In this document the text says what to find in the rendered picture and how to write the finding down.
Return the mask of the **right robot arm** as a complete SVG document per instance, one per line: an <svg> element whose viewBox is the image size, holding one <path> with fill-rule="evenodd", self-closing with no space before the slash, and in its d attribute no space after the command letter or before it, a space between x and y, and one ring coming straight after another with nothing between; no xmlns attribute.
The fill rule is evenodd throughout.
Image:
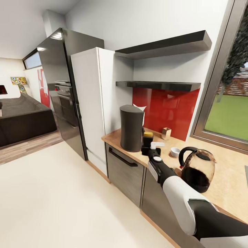
<svg viewBox="0 0 248 248"><path fill-rule="evenodd" d="M248 224L220 213L202 194L163 163L165 143L151 142L141 152L149 157L148 168L165 192L181 229L196 237L205 248L248 248Z"/></svg>

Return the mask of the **electric kettle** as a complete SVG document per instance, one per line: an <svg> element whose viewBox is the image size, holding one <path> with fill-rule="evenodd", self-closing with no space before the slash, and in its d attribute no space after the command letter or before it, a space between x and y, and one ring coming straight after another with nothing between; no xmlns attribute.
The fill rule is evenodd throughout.
<svg viewBox="0 0 248 248"><path fill-rule="evenodd" d="M186 151L192 151L186 161L183 156ZM217 161L207 150L196 147L183 148L178 156L182 168L181 179L198 193L205 193L212 182Z"/></svg>

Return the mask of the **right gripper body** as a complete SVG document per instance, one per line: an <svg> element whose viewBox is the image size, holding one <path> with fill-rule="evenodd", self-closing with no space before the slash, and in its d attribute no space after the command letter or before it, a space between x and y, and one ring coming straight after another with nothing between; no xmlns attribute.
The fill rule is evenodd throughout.
<svg viewBox="0 0 248 248"><path fill-rule="evenodd" d="M159 156L161 155L161 149L156 148L155 150L151 149L150 147L144 147L143 148L143 155L149 156L151 153L157 153Z"/></svg>

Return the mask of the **coffee cup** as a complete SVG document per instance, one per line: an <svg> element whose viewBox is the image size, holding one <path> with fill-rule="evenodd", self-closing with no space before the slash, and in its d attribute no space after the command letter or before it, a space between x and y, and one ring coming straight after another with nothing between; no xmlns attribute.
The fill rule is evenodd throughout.
<svg viewBox="0 0 248 248"><path fill-rule="evenodd" d="M181 151L181 150L178 149L178 148L176 148L176 147L171 148L171 154L172 154L173 157L178 157L180 151Z"/></svg>

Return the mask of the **bottle of coffee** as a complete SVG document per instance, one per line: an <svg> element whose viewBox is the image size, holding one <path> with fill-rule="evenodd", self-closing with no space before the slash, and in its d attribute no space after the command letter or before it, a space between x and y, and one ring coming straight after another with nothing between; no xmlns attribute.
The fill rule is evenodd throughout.
<svg viewBox="0 0 248 248"><path fill-rule="evenodd" d="M151 142L153 142L154 135L152 132L144 132L142 139L143 139L143 147L150 147Z"/></svg>

